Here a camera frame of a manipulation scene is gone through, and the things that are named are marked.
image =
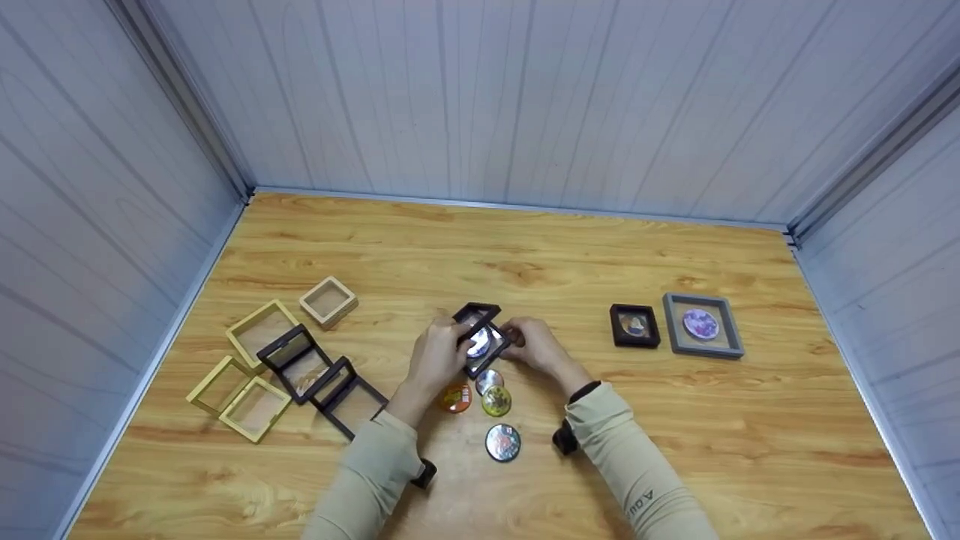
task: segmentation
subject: metal frame edge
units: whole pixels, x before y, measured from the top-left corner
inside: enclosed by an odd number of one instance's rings
[[[240,200],[247,203],[252,194],[252,183],[237,166],[238,161],[230,153],[220,130],[202,105],[198,92],[190,85],[172,52],[172,47],[152,19],[150,11],[144,8],[142,0],[103,1],[210,164],[223,175],[223,179],[229,183]]]
[[[843,333],[833,325],[824,314],[817,291],[814,287],[810,286],[810,279],[804,269],[804,263],[800,258],[796,257],[796,254],[794,255],[794,260],[797,262],[797,267],[800,268],[800,273],[804,277],[806,287],[813,296],[813,301],[820,311],[821,318],[827,324],[827,330],[830,332],[833,344],[836,345],[837,350],[840,352],[840,357],[843,359],[843,363],[847,367],[851,379],[853,379],[853,385],[856,386],[856,390],[860,394],[860,399],[863,400],[863,404],[867,407],[867,412],[874,421],[876,432],[880,435],[880,440],[890,453],[890,457],[894,461],[894,466],[897,468],[897,473],[900,475],[900,479],[903,481],[903,485],[906,487],[906,491],[910,495],[910,499],[913,501],[917,513],[920,514],[920,519],[924,521],[927,532],[933,540],[947,540],[949,536],[945,535],[943,528],[933,526],[937,523],[936,516],[931,515],[933,501],[926,496],[923,490],[924,482],[910,474],[909,464],[906,463],[904,458],[906,450],[900,445],[900,440],[893,434],[893,427],[883,412],[883,409],[880,407],[879,400],[870,389],[866,374],[863,373],[855,362],[850,360],[850,358],[855,357],[855,355],[851,354],[849,348],[845,346],[844,339],[842,339]]]
[[[200,268],[200,271],[197,273],[196,280],[190,283],[190,288],[187,290],[186,296],[180,303],[180,307],[177,309],[174,319],[171,321],[170,326],[164,333],[163,338],[157,344],[150,362],[140,375],[140,381],[137,383],[136,388],[130,395],[130,400],[127,402],[127,406],[124,408],[123,413],[121,413],[120,418],[117,420],[116,426],[114,426],[113,431],[110,433],[110,436],[104,443],[104,448],[97,455],[96,459],[94,459],[93,465],[90,467],[90,470],[84,479],[84,483],[77,491],[77,495],[74,497],[73,502],[67,507],[60,524],[57,526],[56,533],[53,535],[53,538],[66,538],[66,536],[70,533],[70,529],[73,528],[74,524],[77,522],[77,518],[80,517],[80,513],[84,509],[86,501],[89,499],[90,493],[93,491],[93,487],[96,485],[97,480],[100,479],[100,475],[103,474],[104,469],[107,467],[107,463],[109,462],[110,457],[113,456],[113,452],[116,450],[117,444],[120,442],[120,438],[123,436],[124,431],[127,430],[127,426],[130,424],[130,421],[133,418],[133,414],[140,406],[140,402],[146,395],[147,389],[150,387],[150,383],[153,382],[157,371],[159,371],[160,363],[170,350],[171,345],[173,345],[174,339],[177,337],[177,334],[180,333],[180,328],[182,328],[183,322],[186,321],[186,317],[190,313],[190,309],[193,308],[194,302],[196,302],[201,291],[204,289],[207,278],[209,278],[210,273],[217,264],[217,261],[220,260],[220,256],[227,247],[227,242],[230,239],[230,236],[233,234],[234,229],[236,229],[237,224],[240,223],[240,218],[243,216],[245,208],[245,205],[237,203],[237,208],[233,210],[233,213],[230,215],[230,218],[224,226],[223,231],[213,242],[213,248],[210,250],[210,254],[207,256],[204,264]]]
[[[903,110],[820,196],[788,225],[800,249],[812,234],[960,105],[960,58]]]
[[[698,217],[684,217],[679,215],[617,212],[598,209],[562,209],[557,207],[535,207],[530,205],[512,205],[507,203],[483,203],[479,201],[457,201],[453,199],[434,199],[429,197],[405,197],[400,195],[380,195],[377,193],[352,193],[347,191],[331,191],[326,189],[308,189],[303,187],[270,187],[258,186],[255,193],[283,193],[288,195],[313,195],[318,197],[335,197],[340,199],[367,199],[372,201],[389,201],[395,203],[418,203],[422,205],[438,205],[446,207],[461,207],[469,209],[501,209],[525,210],[534,212],[559,213],[568,215],[596,215],[602,217],[620,217],[626,219],[645,219],[648,221],[670,221],[678,223],[696,223],[700,225],[721,225],[725,227],[739,227],[745,229],[764,229],[787,233],[786,224],[737,221],[728,219],[711,219]]]

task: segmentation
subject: gray display frame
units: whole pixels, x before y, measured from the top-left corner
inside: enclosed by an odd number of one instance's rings
[[[713,306],[720,309],[720,318],[722,319],[724,332],[727,334],[727,340],[730,347],[713,347],[704,345],[681,345],[677,332],[683,331],[676,328],[673,321],[675,304],[677,302],[686,302],[688,304],[700,304],[704,306]],[[683,294],[679,292],[668,292],[663,295],[663,310],[666,311],[666,329],[670,334],[670,349],[678,355],[707,356],[710,358],[739,359],[744,355],[743,341],[740,340],[740,333],[736,330],[736,323],[733,321],[733,311],[730,308],[730,302],[726,298],[717,298],[712,296],[701,296],[699,294]]]

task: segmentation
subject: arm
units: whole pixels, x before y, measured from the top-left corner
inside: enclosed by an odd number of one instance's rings
[[[543,321],[512,319],[503,329],[515,343],[504,356],[543,371],[569,399],[566,420],[620,503],[635,538],[717,537],[696,499],[609,383],[593,383]]]
[[[406,380],[386,409],[357,431],[329,489],[317,502],[302,540],[373,539],[394,511],[407,482],[418,477],[417,426],[467,362],[466,331],[437,318],[417,339]]]
[[[566,419],[637,539],[717,537],[707,514],[608,382],[568,405]]]

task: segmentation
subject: person's left hand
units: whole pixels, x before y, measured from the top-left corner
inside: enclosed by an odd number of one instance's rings
[[[469,325],[458,325],[449,316],[437,317],[426,327],[414,344],[407,378],[396,388],[387,412],[417,428],[437,394],[467,365],[467,349],[473,342],[468,339],[457,347],[457,338],[467,331]]]
[[[467,365],[467,350],[473,342],[468,339],[458,348],[457,338],[469,329],[469,325],[457,324],[448,316],[434,319],[414,344],[404,382],[431,399],[436,397]]]

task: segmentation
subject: wooden table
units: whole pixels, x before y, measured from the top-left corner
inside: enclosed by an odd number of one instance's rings
[[[322,332],[297,298],[327,275],[360,306]],[[610,304],[654,306],[683,291],[730,300],[741,361],[615,348]],[[390,396],[437,307],[499,304],[546,319],[609,380],[724,538],[926,537],[917,511],[783,243],[771,231],[499,209],[257,195],[71,536],[298,538],[346,446],[310,405],[253,445],[184,396],[232,350],[224,330],[279,298],[332,355]],[[628,538],[603,480],[561,458],[548,380],[505,360],[503,420],[523,436],[498,464],[478,403],[433,411],[421,455],[440,469],[408,489],[391,538]]]

